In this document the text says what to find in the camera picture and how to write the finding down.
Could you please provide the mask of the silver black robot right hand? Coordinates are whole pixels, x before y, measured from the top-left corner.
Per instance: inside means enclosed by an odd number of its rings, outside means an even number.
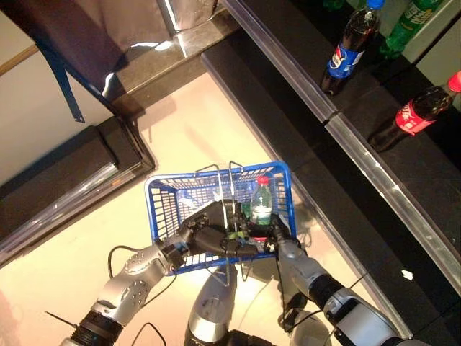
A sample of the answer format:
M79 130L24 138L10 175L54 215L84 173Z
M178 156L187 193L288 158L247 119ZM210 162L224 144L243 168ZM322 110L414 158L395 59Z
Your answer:
M297 238L277 214L271 214L268 225L250 223L249 234L269 239L284 273L301 291L307 292L313 281L322 274L321 266L301 249Z

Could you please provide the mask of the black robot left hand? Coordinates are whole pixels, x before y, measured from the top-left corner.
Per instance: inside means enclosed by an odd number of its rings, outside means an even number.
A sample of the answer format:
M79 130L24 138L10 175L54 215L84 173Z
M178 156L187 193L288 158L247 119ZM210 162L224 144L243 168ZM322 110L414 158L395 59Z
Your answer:
M204 205L182 221L176 234L192 254L220 257L254 257L257 246L249 242L249 221L240 203L231 200Z

